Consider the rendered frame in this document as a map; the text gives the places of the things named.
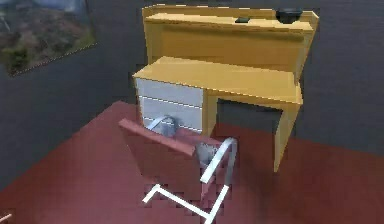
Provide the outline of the yellow wooden desk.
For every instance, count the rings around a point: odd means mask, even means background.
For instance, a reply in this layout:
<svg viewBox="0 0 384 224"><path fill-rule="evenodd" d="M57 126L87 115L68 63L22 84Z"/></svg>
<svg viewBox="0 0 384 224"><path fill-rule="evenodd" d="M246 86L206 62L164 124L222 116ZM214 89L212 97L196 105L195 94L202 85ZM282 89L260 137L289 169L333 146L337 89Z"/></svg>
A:
<svg viewBox="0 0 384 224"><path fill-rule="evenodd" d="M273 9L156 4L142 10L147 65L134 74L141 118L169 114L208 136L220 100L277 109L274 162L303 104L300 78L319 17L282 24ZM248 23L235 23L239 17Z"/></svg>

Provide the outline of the black bowl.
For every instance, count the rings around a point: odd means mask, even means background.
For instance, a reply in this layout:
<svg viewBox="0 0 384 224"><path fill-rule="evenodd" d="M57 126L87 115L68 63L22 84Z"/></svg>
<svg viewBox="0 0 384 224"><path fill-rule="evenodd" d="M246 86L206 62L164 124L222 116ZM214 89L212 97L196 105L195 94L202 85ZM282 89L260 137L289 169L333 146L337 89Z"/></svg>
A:
<svg viewBox="0 0 384 224"><path fill-rule="evenodd" d="M300 8L281 8L276 10L276 19L282 24L292 24L298 21L303 13Z"/></svg>

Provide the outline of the framed landscape picture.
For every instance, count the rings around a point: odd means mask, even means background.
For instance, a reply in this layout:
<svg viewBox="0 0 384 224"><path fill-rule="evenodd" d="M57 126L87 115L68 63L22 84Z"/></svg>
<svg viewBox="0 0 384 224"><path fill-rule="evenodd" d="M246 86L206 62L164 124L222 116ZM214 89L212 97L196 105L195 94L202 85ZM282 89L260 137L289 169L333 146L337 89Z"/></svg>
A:
<svg viewBox="0 0 384 224"><path fill-rule="evenodd" d="M89 0L0 0L0 66L9 76L96 44Z"/></svg>

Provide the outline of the pink chair with white frame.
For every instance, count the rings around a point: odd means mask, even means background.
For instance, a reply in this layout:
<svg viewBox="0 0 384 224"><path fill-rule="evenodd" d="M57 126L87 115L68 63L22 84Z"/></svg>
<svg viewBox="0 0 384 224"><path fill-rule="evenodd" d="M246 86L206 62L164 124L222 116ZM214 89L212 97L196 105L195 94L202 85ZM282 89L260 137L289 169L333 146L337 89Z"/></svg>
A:
<svg viewBox="0 0 384 224"><path fill-rule="evenodd" d="M142 202L160 195L212 224L231 186L238 141L203 136L169 115L147 126L123 119L119 128L141 175L152 184Z"/></svg>

